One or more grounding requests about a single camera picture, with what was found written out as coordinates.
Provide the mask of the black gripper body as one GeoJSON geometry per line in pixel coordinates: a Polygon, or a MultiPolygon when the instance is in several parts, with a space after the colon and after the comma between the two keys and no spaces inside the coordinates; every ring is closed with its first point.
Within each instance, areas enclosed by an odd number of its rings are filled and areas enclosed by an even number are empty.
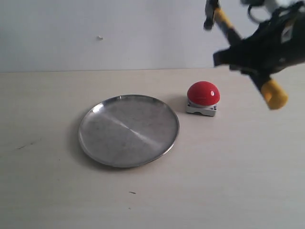
{"type": "Polygon", "coordinates": [[[253,81],[269,81],[271,75],[305,61],[305,2],[303,0],[243,0],[248,7],[265,7],[270,14],[259,21],[249,37],[228,50],[230,70],[249,75],[253,81]]]}

